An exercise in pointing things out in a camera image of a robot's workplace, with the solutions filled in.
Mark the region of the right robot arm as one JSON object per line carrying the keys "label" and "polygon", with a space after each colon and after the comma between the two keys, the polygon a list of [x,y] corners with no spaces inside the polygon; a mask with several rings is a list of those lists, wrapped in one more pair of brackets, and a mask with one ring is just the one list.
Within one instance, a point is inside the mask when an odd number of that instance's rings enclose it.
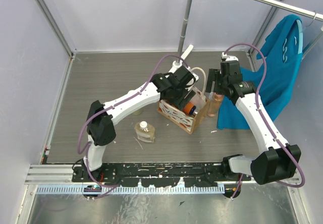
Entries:
{"label": "right robot arm", "polygon": [[247,122],[259,149],[257,158],[241,154],[223,158],[224,179],[234,180],[239,174],[253,177],[259,185],[284,183],[298,171],[301,150],[291,145],[275,127],[266,112],[252,81],[244,81],[237,60],[221,62],[220,69],[208,72],[206,91],[226,96]]}

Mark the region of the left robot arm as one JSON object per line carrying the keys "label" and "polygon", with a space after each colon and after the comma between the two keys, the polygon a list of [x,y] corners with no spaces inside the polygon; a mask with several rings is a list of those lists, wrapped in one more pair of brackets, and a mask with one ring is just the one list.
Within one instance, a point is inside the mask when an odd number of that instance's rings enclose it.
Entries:
{"label": "left robot arm", "polygon": [[87,166],[83,176],[90,182],[100,178],[105,148],[116,138],[115,126],[122,119],[160,100],[183,109],[195,95],[192,88],[198,79],[188,67],[181,66],[172,72],[154,74],[142,86],[116,100],[93,102],[87,117],[86,132],[90,146],[84,157]]}

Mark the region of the green bottle white cap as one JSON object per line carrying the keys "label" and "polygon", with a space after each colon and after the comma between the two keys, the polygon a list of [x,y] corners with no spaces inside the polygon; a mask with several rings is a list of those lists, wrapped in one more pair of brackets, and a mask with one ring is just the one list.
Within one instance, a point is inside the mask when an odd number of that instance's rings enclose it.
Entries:
{"label": "green bottle white cap", "polygon": [[133,115],[138,116],[138,115],[140,115],[142,112],[143,112],[143,109],[141,108],[141,109],[138,109],[138,110],[134,111],[134,112],[133,112]]}

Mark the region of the pink cap peach bottle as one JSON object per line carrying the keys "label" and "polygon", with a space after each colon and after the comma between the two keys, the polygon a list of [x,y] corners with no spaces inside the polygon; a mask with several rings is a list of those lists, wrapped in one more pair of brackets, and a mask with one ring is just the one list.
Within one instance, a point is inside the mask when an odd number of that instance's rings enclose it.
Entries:
{"label": "pink cap peach bottle", "polygon": [[209,107],[207,110],[207,115],[209,117],[215,117],[219,112],[220,106],[224,100],[224,96],[217,93],[210,93],[209,95]]}

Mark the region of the clear yellowish soap bottle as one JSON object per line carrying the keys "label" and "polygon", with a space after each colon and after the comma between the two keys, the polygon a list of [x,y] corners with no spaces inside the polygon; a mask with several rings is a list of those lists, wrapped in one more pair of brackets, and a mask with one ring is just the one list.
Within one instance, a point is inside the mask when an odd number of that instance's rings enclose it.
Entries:
{"label": "clear yellowish soap bottle", "polygon": [[146,121],[136,123],[135,132],[142,142],[153,143],[155,140],[155,127]]}

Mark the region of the orange pump bottle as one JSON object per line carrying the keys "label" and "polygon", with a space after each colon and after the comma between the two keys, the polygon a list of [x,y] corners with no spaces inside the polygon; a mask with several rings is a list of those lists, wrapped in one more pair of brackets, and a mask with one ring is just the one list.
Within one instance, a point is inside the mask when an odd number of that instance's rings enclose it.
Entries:
{"label": "orange pump bottle", "polygon": [[195,116],[197,114],[196,106],[191,102],[188,102],[182,111],[188,116]]}

